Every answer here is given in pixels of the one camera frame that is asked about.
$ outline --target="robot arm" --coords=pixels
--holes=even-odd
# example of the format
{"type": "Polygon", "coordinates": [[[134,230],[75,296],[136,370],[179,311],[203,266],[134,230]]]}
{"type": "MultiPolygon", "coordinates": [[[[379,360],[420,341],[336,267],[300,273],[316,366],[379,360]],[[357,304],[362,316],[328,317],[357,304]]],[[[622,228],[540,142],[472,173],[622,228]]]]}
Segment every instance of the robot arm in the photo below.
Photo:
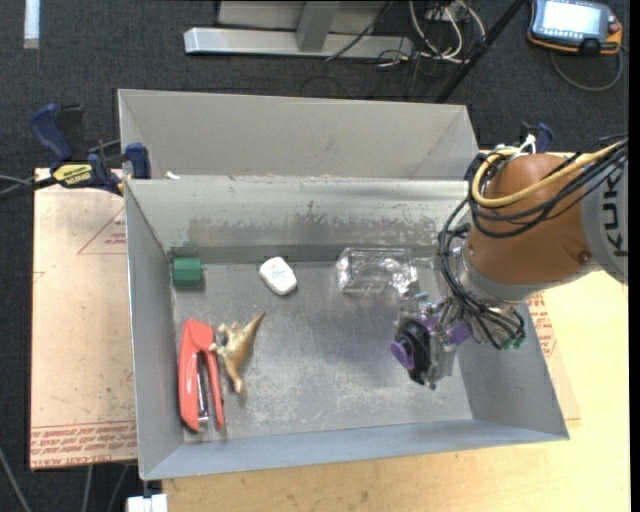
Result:
{"type": "Polygon", "coordinates": [[[468,338],[519,346],[533,293],[599,268],[627,280],[628,139],[571,159],[523,146],[487,155],[440,233],[442,297],[401,308],[391,350],[420,384],[450,375],[468,338]]]}

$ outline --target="cable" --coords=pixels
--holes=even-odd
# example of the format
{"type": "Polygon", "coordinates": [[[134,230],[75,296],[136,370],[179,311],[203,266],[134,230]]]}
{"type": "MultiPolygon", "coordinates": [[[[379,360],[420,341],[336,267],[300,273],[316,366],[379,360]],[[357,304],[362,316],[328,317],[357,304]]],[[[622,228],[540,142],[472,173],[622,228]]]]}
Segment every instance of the cable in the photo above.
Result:
{"type": "Polygon", "coordinates": [[[315,76],[311,76],[307,79],[305,79],[304,82],[302,82],[302,85],[300,85],[300,88],[298,89],[298,94],[300,96],[303,96],[303,92],[304,89],[311,83],[314,82],[316,80],[326,80],[328,82],[333,82],[334,84],[336,84],[338,86],[338,88],[346,95],[348,96],[350,99],[355,100],[356,97],[351,94],[351,92],[349,91],[349,89],[347,89],[345,87],[344,84],[342,84],[340,82],[340,80],[338,80],[336,77],[331,76],[331,75],[315,75],[315,76]]]}
{"type": "Polygon", "coordinates": [[[20,500],[20,504],[22,505],[22,508],[24,509],[25,512],[32,512],[31,507],[27,503],[27,500],[25,499],[24,495],[22,494],[22,491],[20,490],[20,486],[18,485],[18,482],[16,481],[15,476],[13,475],[13,471],[11,471],[11,467],[9,466],[9,463],[7,462],[7,459],[4,456],[4,452],[2,451],[1,446],[0,446],[0,462],[2,462],[2,466],[4,467],[4,472],[7,474],[7,478],[9,478],[9,483],[11,484],[11,487],[13,487],[13,491],[16,493],[18,500],[20,500]]]}
{"type": "Polygon", "coordinates": [[[369,25],[367,25],[367,27],[362,32],[360,32],[353,39],[353,41],[351,41],[348,45],[346,45],[341,50],[338,50],[336,53],[334,53],[330,57],[327,57],[325,60],[327,62],[332,61],[334,59],[337,59],[338,57],[342,57],[345,53],[347,53],[349,50],[351,50],[351,48],[353,48],[355,45],[357,45],[360,42],[360,40],[364,36],[366,36],[367,33],[380,22],[380,20],[384,17],[385,14],[387,14],[387,12],[389,11],[389,9],[391,8],[392,5],[393,5],[393,1],[387,1],[387,3],[384,5],[384,7],[382,8],[382,10],[378,14],[378,16],[376,16],[376,18],[371,23],[369,23],[369,25]]]}
{"type": "Polygon", "coordinates": [[[377,69],[382,69],[382,68],[394,67],[400,64],[401,62],[408,62],[408,61],[409,61],[409,55],[407,55],[406,53],[400,50],[385,50],[378,55],[377,59],[369,61],[369,64],[375,64],[377,69]],[[393,59],[391,60],[385,59],[384,56],[387,53],[392,53],[394,55],[393,59]]]}
{"type": "Polygon", "coordinates": [[[518,192],[515,192],[508,196],[496,198],[496,199],[487,199],[480,192],[480,182],[482,181],[482,178],[484,177],[487,169],[489,169],[490,165],[494,161],[498,160],[498,158],[500,158],[501,156],[508,156],[509,154],[513,154],[515,149],[512,148],[512,149],[499,150],[498,152],[489,155],[489,157],[487,157],[487,160],[485,160],[482,163],[482,165],[476,172],[475,176],[473,177],[473,181],[471,183],[471,194],[473,196],[474,201],[476,201],[479,205],[484,206],[486,208],[495,208],[495,207],[506,206],[506,205],[515,203],[516,201],[524,199],[528,195],[531,195],[532,193],[537,192],[538,190],[548,185],[551,185],[552,183],[555,183],[556,181],[564,178],[565,176],[571,174],[572,172],[575,172],[581,167],[604,157],[606,154],[610,153],[613,149],[615,149],[621,143],[622,142],[617,142],[593,154],[580,155],[578,158],[576,158],[575,162],[571,163],[570,165],[567,165],[561,171],[555,172],[547,176],[546,178],[538,181],[537,183],[534,183],[533,185],[530,185],[522,190],[519,190],[518,192]]]}
{"type": "Polygon", "coordinates": [[[611,89],[614,85],[618,83],[618,81],[622,77],[622,71],[624,69],[624,63],[622,60],[622,51],[620,50],[616,54],[618,69],[616,70],[616,75],[613,78],[613,80],[611,80],[611,82],[609,82],[608,84],[605,84],[599,87],[589,87],[586,85],[579,84],[575,80],[572,80],[571,78],[569,78],[569,76],[560,69],[560,66],[558,66],[558,62],[556,60],[556,57],[553,51],[549,52],[549,57],[551,59],[551,64],[553,64],[553,68],[566,82],[570,83],[574,87],[577,87],[578,89],[581,89],[583,91],[589,91],[589,92],[600,92],[600,91],[606,91],[608,89],[611,89]]]}
{"type": "Polygon", "coordinates": [[[0,174],[1,181],[11,181],[13,183],[18,183],[20,185],[26,185],[26,186],[30,186],[34,178],[35,177],[31,177],[26,180],[23,180],[22,178],[16,178],[14,176],[7,176],[6,174],[0,174]]]}
{"type": "Polygon", "coordinates": [[[524,320],[520,315],[515,314],[514,316],[516,319],[514,320],[509,316],[494,311],[485,304],[478,302],[456,279],[449,265],[449,254],[453,240],[455,238],[463,238],[463,233],[466,233],[470,228],[468,224],[465,224],[451,231],[450,226],[467,203],[468,199],[465,199],[456,207],[453,213],[445,221],[444,227],[440,232],[438,251],[440,256],[440,267],[444,280],[449,286],[451,293],[462,305],[463,311],[470,316],[471,325],[475,322],[475,324],[480,327],[484,333],[486,339],[489,340],[496,349],[502,350],[503,346],[501,342],[493,337],[485,321],[490,322],[499,329],[502,329],[510,338],[518,338],[524,333],[524,320]]]}
{"type": "MultiPolygon", "coordinates": [[[[578,152],[574,154],[574,156],[572,156],[567,161],[563,162],[561,165],[552,169],[551,172],[549,172],[546,175],[545,179],[551,178],[556,175],[561,175],[567,169],[570,169],[572,166],[574,166],[576,163],[579,164],[582,161],[582,158],[584,158],[584,153],[592,151],[593,148],[603,143],[608,144],[611,140],[614,140],[614,139],[621,139],[621,140],[619,140],[616,144],[613,144],[608,148],[605,148],[605,150],[607,150],[613,147],[612,150],[610,150],[609,152],[607,152],[606,155],[602,156],[601,158],[598,158],[591,164],[585,166],[582,172],[577,174],[568,183],[566,183],[560,189],[560,191],[556,193],[553,197],[547,199],[546,201],[538,203],[534,207],[520,210],[516,213],[510,213],[510,214],[500,213],[501,207],[496,207],[496,208],[490,209],[489,211],[483,211],[480,205],[475,201],[472,194],[470,193],[468,200],[471,208],[472,220],[474,222],[474,225],[481,233],[483,233],[486,236],[490,236],[493,238],[508,238],[508,237],[512,237],[512,236],[516,236],[521,233],[524,233],[525,231],[532,229],[533,227],[538,225],[540,222],[551,220],[553,218],[558,217],[559,215],[567,211],[569,208],[571,208],[573,205],[575,205],[577,202],[579,202],[587,194],[590,194],[595,189],[597,189],[598,185],[604,182],[604,180],[606,180],[607,177],[613,174],[616,170],[623,169],[624,164],[628,160],[628,145],[629,145],[628,137],[626,135],[617,135],[617,136],[610,136],[610,137],[600,139],[598,142],[591,144],[590,146],[585,148],[583,152],[578,152]],[[556,206],[558,206],[560,201],[570,197],[575,192],[581,189],[583,190],[579,194],[580,197],[578,197],[577,199],[573,198],[571,202],[568,205],[564,205],[562,207],[562,210],[560,210],[559,212],[555,211],[555,208],[556,206]],[[517,225],[519,227],[511,231],[491,231],[488,228],[484,227],[482,223],[479,222],[479,219],[486,219],[486,220],[490,220],[491,222],[507,222],[513,225],[517,225]]],[[[493,169],[490,169],[488,172],[485,173],[481,182],[482,189],[486,187],[490,179],[490,175],[493,175],[493,174],[494,174],[493,169]]]]}
{"type": "MultiPolygon", "coordinates": [[[[484,37],[486,34],[486,30],[478,14],[473,9],[468,7],[462,0],[456,0],[456,4],[462,6],[471,15],[475,23],[478,25],[478,28],[480,29],[481,37],[484,37]]],[[[442,12],[444,13],[444,16],[448,19],[448,22],[452,25],[455,31],[458,45],[457,45],[457,48],[453,51],[451,49],[448,49],[445,52],[442,52],[441,50],[433,46],[431,41],[429,41],[429,39],[426,37],[424,31],[420,28],[420,24],[418,23],[418,17],[416,16],[416,11],[415,11],[415,2],[413,0],[410,0],[408,2],[408,5],[409,5],[409,18],[411,20],[411,25],[413,26],[414,30],[416,31],[416,33],[418,34],[422,42],[424,42],[429,48],[429,50],[432,52],[432,53],[420,52],[419,55],[421,57],[436,59],[442,62],[463,64],[465,62],[465,59],[455,58],[462,51],[464,47],[464,40],[462,37],[462,33],[460,32],[460,29],[458,27],[458,24],[455,22],[455,20],[453,19],[453,16],[451,15],[450,7],[445,7],[442,12]]]]}
{"type": "Polygon", "coordinates": [[[0,190],[0,199],[11,199],[13,197],[12,192],[17,191],[22,187],[23,185],[19,185],[16,183],[15,185],[11,185],[10,187],[0,190]]]}
{"type": "Polygon", "coordinates": [[[411,95],[413,94],[413,87],[415,86],[416,83],[416,77],[418,76],[418,70],[420,69],[420,59],[417,58],[416,60],[416,64],[415,67],[413,68],[413,74],[411,76],[411,85],[409,86],[409,92],[407,92],[407,101],[411,100],[411,95]]]}
{"type": "Polygon", "coordinates": [[[87,469],[87,481],[84,484],[84,497],[82,499],[82,512],[87,512],[89,506],[89,493],[91,492],[91,481],[93,480],[93,465],[87,469]]]}
{"type": "Polygon", "coordinates": [[[118,499],[118,493],[120,492],[120,487],[122,487],[122,482],[124,482],[124,477],[127,475],[127,471],[129,471],[129,464],[125,464],[124,465],[124,469],[122,470],[122,473],[120,474],[120,478],[118,479],[118,483],[116,484],[115,488],[113,489],[113,494],[111,495],[111,499],[109,500],[109,506],[107,507],[107,511],[106,512],[111,512],[111,510],[113,509],[113,506],[116,503],[116,500],[118,499]]]}

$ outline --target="purple object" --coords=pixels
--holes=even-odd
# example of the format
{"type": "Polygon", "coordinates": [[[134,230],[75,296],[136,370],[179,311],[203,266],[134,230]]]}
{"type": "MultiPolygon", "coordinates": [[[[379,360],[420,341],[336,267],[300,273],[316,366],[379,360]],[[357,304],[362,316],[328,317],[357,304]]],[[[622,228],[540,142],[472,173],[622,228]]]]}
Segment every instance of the purple object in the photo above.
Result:
{"type": "Polygon", "coordinates": [[[460,343],[466,340],[469,336],[471,336],[471,333],[467,328],[467,324],[465,324],[464,322],[460,322],[458,325],[452,327],[447,331],[449,342],[453,343],[454,345],[460,345],[460,343]]]}
{"type": "Polygon", "coordinates": [[[409,340],[404,339],[402,343],[399,341],[391,343],[391,353],[404,368],[413,370],[413,347],[409,340]]]}
{"type": "Polygon", "coordinates": [[[433,331],[436,329],[436,325],[440,321],[440,315],[431,315],[423,320],[421,323],[427,328],[429,334],[433,334],[433,331]]]}

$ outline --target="bin floor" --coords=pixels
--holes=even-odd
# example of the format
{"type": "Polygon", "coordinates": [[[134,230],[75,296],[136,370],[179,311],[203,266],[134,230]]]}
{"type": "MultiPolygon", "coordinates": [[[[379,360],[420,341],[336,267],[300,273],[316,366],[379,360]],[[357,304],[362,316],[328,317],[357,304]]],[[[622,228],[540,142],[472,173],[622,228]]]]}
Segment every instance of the bin floor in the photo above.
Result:
{"type": "MultiPolygon", "coordinates": [[[[185,441],[470,419],[457,365],[436,390],[411,381],[389,345],[398,310],[395,290],[343,294],[330,262],[292,263],[298,287],[273,293],[258,265],[208,265],[204,289],[173,289],[177,333],[187,318],[217,331],[266,312],[241,374],[238,395],[219,358],[226,431],[185,429],[185,441]]],[[[420,269],[421,288],[433,273],[420,269]]]]}

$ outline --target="blue clamp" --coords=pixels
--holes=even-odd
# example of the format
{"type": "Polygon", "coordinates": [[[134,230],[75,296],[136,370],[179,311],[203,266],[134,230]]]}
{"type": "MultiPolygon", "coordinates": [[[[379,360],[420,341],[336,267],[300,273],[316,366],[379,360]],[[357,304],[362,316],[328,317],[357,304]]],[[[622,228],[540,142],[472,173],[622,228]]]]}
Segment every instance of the blue clamp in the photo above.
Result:
{"type": "Polygon", "coordinates": [[[66,188],[92,187],[122,195],[122,180],[111,172],[109,162],[129,161],[133,168],[133,178],[151,178],[151,164],[146,148],[140,143],[129,144],[123,154],[107,158],[104,148],[119,144],[119,141],[100,145],[89,151],[84,162],[74,159],[74,150],[57,122],[58,110],[50,103],[39,109],[29,121],[31,131],[38,141],[55,155],[50,167],[51,183],[59,183],[66,188]]]}
{"type": "Polygon", "coordinates": [[[520,143],[522,144],[527,135],[534,135],[536,138],[536,153],[546,153],[553,144],[553,132],[544,123],[538,123],[536,126],[522,122],[520,125],[520,143]]]}

